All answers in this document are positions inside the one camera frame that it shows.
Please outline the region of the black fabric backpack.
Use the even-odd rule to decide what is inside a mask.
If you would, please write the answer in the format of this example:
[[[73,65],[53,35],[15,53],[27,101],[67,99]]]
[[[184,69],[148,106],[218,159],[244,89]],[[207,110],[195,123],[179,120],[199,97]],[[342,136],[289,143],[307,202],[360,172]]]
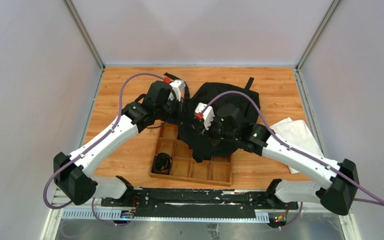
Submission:
[[[253,82],[253,77],[245,87],[205,82],[194,95],[185,87],[178,137],[197,163],[238,149],[259,155],[266,146],[270,133],[258,123],[260,96],[251,90]]]

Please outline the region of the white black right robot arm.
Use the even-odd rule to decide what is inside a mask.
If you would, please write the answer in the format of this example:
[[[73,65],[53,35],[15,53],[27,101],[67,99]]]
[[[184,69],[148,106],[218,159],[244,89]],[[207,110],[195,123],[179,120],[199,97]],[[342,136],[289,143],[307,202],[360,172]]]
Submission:
[[[330,212],[345,216],[355,199],[359,183],[356,164],[325,158],[305,150],[273,130],[246,120],[232,104],[220,107],[199,103],[194,110],[193,129],[211,144],[232,143],[236,148],[281,162],[306,175],[310,181],[274,179],[266,189],[265,201],[272,209],[284,203],[321,204]]]

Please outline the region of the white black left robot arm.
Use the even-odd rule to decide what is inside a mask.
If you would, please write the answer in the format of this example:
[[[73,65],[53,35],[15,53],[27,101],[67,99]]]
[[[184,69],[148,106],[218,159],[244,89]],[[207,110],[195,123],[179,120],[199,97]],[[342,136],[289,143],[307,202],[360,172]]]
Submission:
[[[83,205],[97,198],[112,198],[120,206],[133,201],[133,186],[123,177],[95,176],[95,170],[118,147],[140,134],[156,120],[165,121],[170,107],[178,107],[189,96],[187,83],[181,79],[158,77],[143,96],[142,102],[120,106],[115,119],[85,145],[69,154],[59,152],[53,158],[53,175],[43,190],[44,203],[51,209],[70,204]],[[69,199],[56,206],[47,199],[48,188],[54,183]]]

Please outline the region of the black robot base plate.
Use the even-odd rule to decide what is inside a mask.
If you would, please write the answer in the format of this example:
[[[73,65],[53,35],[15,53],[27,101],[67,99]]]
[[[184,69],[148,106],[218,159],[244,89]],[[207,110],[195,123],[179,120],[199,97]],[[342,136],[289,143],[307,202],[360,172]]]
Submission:
[[[251,219],[257,210],[299,209],[297,202],[269,200],[263,190],[205,188],[135,188],[130,198],[106,197],[100,207],[121,207],[137,217]]]

